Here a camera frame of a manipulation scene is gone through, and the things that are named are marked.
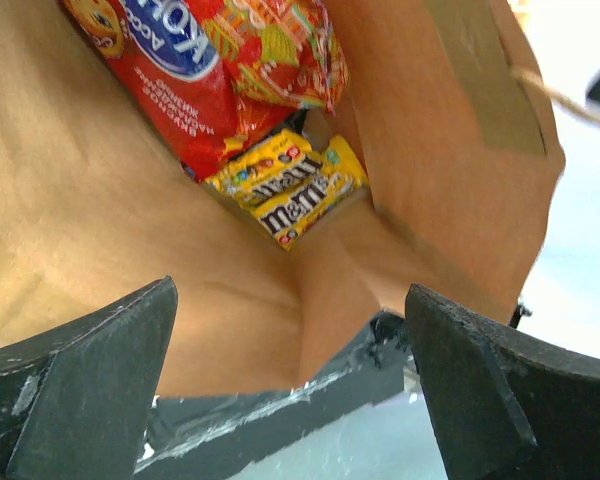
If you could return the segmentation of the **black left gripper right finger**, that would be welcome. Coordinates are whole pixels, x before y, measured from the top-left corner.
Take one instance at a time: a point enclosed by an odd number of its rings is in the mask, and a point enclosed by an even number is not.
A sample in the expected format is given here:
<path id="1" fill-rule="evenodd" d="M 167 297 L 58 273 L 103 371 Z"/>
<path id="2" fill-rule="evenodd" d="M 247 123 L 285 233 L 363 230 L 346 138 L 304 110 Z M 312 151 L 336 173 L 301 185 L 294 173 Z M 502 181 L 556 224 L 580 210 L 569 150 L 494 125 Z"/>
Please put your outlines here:
<path id="1" fill-rule="evenodd" d="M 408 338 L 450 479 L 600 479 L 600 359 L 422 286 Z"/>

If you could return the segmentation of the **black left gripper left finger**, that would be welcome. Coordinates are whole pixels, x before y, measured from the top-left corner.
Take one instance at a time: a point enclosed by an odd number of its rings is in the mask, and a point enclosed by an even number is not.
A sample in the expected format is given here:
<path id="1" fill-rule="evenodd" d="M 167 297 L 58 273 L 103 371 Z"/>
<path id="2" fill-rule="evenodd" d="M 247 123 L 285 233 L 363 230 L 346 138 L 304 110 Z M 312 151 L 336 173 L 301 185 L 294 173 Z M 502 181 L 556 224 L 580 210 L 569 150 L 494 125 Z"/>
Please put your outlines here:
<path id="1" fill-rule="evenodd" d="M 169 345 L 169 277 L 0 348 L 0 479 L 130 479 Z"/>

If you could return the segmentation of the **red brown paper bag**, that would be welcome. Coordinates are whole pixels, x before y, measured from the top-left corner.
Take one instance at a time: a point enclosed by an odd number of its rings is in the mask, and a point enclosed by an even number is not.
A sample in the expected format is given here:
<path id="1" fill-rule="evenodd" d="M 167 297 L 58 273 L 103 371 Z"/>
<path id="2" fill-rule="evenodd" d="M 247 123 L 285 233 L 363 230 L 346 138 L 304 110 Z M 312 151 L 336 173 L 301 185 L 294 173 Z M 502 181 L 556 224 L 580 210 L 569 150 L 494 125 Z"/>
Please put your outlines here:
<path id="1" fill-rule="evenodd" d="M 0 1 L 0 347 L 170 276 L 158 393 L 305 383 L 421 283 L 507 323 L 565 156 L 504 1 L 331 1 L 351 72 L 310 139 L 369 191 L 285 251 L 196 184 L 54 1 Z"/>

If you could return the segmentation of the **red candy bag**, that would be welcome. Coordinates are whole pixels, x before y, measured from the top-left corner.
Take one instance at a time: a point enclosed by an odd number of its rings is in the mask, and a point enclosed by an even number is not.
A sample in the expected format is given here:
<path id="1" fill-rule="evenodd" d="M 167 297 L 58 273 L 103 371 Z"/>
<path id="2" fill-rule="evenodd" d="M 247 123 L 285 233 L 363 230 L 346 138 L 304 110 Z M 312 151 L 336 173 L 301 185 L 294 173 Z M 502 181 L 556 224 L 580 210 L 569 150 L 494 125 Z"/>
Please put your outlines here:
<path id="1" fill-rule="evenodd" d="M 293 109 L 241 96 L 184 1 L 64 1 L 64 10 L 198 182 Z"/>

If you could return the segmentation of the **red patterned snack packet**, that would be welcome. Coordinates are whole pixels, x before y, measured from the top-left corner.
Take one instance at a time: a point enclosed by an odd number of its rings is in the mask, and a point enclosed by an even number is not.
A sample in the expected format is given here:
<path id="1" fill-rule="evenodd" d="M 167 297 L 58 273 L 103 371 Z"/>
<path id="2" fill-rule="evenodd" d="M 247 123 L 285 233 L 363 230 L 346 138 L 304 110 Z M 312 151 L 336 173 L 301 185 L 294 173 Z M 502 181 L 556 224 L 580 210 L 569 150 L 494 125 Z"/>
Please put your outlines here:
<path id="1" fill-rule="evenodd" d="M 332 111 L 349 75 L 321 1 L 193 1 L 190 9 L 235 91 L 294 109 Z"/>

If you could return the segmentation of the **yellow M&M's pack lower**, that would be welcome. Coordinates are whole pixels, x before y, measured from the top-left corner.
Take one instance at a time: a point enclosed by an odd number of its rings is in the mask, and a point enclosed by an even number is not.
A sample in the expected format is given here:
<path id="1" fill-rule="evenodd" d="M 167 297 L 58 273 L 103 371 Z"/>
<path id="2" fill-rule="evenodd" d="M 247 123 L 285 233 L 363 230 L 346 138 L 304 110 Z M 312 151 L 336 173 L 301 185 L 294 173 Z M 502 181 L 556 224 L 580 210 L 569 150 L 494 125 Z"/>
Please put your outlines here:
<path id="1" fill-rule="evenodd" d="M 304 161 L 307 179 L 249 210 L 254 219 L 288 251 L 324 215 L 355 192 L 369 187 L 368 177 L 344 137 L 333 137 L 317 158 Z"/>

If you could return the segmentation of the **yellow m&m's pack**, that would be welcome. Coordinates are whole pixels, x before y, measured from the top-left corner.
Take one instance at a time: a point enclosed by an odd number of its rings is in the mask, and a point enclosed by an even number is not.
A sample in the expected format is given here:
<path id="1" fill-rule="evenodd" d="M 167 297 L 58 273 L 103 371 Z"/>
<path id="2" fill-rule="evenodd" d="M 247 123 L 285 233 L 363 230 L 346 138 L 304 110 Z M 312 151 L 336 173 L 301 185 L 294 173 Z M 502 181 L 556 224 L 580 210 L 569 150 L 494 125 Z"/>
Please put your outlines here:
<path id="1" fill-rule="evenodd" d="M 289 129 L 263 140 L 229 162 L 205 183 L 241 207 L 257 207 L 315 175 L 321 155 L 301 135 Z"/>
<path id="2" fill-rule="evenodd" d="M 249 210 L 254 219 L 288 251 L 324 215 L 355 192 L 369 187 L 368 177 L 344 137 L 333 137 L 317 158 L 304 161 L 307 179 Z"/>

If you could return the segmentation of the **yellow M&M's pack upper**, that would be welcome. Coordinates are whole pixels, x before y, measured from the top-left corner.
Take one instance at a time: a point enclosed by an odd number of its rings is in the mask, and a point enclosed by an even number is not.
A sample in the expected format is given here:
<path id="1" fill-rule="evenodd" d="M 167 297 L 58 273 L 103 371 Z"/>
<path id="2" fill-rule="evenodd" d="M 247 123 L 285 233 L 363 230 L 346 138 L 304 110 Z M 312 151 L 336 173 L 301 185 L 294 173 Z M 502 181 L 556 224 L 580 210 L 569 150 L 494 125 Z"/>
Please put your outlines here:
<path id="1" fill-rule="evenodd" d="M 321 155 L 301 135 L 289 129 L 263 140 L 229 162 L 205 183 L 241 207 L 257 207 L 315 175 Z"/>

